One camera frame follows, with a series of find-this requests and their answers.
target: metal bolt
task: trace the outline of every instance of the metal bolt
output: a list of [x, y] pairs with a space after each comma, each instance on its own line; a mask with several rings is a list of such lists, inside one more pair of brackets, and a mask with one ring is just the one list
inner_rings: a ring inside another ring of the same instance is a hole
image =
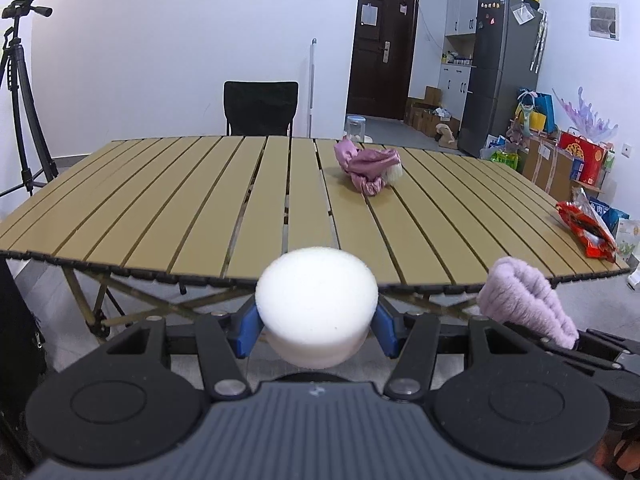
[[420, 383], [410, 378], [394, 379], [389, 383], [389, 389], [396, 395], [413, 395], [420, 391]]
[[246, 384], [237, 379], [222, 379], [213, 386], [213, 389], [219, 395], [235, 397], [246, 390]]

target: purple decoration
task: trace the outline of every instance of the purple decoration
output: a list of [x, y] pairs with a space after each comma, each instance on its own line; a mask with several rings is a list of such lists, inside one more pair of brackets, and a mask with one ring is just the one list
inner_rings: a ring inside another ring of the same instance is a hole
[[586, 137], [591, 142], [599, 144], [601, 142], [607, 142], [618, 132], [618, 125], [611, 127], [610, 120], [603, 121], [598, 118], [598, 113], [593, 113], [591, 107], [592, 103], [587, 106], [582, 98], [582, 87], [578, 88], [578, 109], [575, 110], [571, 101], [564, 102], [563, 99], [558, 97], [556, 91], [553, 90], [556, 99], [560, 102], [562, 109], [566, 112], [569, 118], [575, 124], [576, 129], [580, 132], [580, 135]]

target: clear plastic container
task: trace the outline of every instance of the clear plastic container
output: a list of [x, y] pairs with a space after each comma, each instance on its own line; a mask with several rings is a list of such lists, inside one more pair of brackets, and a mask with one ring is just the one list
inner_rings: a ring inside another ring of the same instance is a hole
[[345, 133], [347, 134], [347, 139], [359, 140], [360, 142], [364, 142], [365, 140], [365, 127], [367, 124], [367, 120], [360, 115], [347, 115], [347, 120], [345, 124]]

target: red gift bag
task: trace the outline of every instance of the red gift bag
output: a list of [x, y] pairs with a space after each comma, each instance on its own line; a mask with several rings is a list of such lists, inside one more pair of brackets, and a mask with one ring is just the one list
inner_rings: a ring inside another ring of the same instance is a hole
[[593, 186], [600, 174], [600, 168], [607, 150], [602, 146], [589, 142], [584, 137], [577, 137], [567, 132], [562, 132], [558, 147], [567, 150], [573, 156], [577, 156], [584, 161], [580, 182]]

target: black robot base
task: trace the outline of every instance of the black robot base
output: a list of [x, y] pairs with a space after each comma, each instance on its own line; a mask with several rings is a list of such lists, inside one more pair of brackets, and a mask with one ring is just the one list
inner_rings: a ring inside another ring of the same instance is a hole
[[[380, 298], [371, 329], [397, 360], [382, 394], [317, 372], [252, 392], [236, 358], [261, 329], [253, 298], [190, 325], [148, 320], [48, 379], [26, 410], [50, 457], [30, 478], [596, 480], [603, 435], [640, 420], [638, 355], [601, 333], [566, 351]], [[204, 391], [170, 371], [171, 354], [198, 356]], [[439, 354], [464, 354], [465, 371], [430, 390]]]

